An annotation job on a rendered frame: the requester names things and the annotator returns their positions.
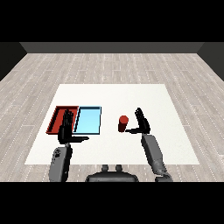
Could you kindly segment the dark grey robot body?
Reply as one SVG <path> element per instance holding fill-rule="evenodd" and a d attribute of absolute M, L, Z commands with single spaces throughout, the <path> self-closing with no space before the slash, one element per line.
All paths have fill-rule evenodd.
<path fill-rule="evenodd" d="M 109 166 L 104 164 L 100 172 L 88 175 L 86 182 L 138 182 L 138 178 L 124 172 L 120 164 L 115 166 L 115 171 L 109 171 Z"/>

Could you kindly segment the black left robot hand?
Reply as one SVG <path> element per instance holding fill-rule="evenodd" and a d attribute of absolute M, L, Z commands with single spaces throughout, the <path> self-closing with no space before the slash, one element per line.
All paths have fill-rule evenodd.
<path fill-rule="evenodd" d="M 62 124 L 59 126 L 58 141 L 60 144 L 81 143 L 88 140 L 88 136 L 72 136 L 74 113 L 68 109 L 64 112 Z"/>

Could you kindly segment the red shallow open box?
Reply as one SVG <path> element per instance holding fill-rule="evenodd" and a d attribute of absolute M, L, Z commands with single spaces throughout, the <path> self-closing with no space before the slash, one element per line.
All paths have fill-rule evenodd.
<path fill-rule="evenodd" d="M 73 122 L 78 113 L 78 106 L 57 106 L 52 114 L 51 121 L 49 122 L 46 134 L 48 135 L 57 135 L 59 132 L 60 125 L 63 121 L 63 115 L 66 110 L 73 113 Z"/>

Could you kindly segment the light blue shallow open box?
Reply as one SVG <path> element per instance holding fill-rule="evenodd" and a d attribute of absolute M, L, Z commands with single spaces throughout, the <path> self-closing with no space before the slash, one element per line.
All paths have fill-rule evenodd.
<path fill-rule="evenodd" d="M 102 108 L 100 106 L 80 106 L 75 118 L 75 135 L 99 135 Z"/>

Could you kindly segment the small red can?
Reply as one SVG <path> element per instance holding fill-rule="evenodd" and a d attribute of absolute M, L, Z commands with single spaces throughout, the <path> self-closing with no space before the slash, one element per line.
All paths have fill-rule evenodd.
<path fill-rule="evenodd" d="M 119 118 L 118 131 L 124 132 L 127 127 L 128 122 L 129 122 L 129 118 L 126 115 L 122 115 Z"/>

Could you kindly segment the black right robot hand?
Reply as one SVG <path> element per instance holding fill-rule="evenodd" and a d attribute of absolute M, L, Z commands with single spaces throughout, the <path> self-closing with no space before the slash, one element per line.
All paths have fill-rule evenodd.
<path fill-rule="evenodd" d="M 151 132 L 151 127 L 148 120 L 144 117 L 144 113 L 140 108 L 135 111 L 135 116 L 138 122 L 138 127 L 134 129 L 126 129 L 126 132 L 131 134 L 149 134 Z"/>

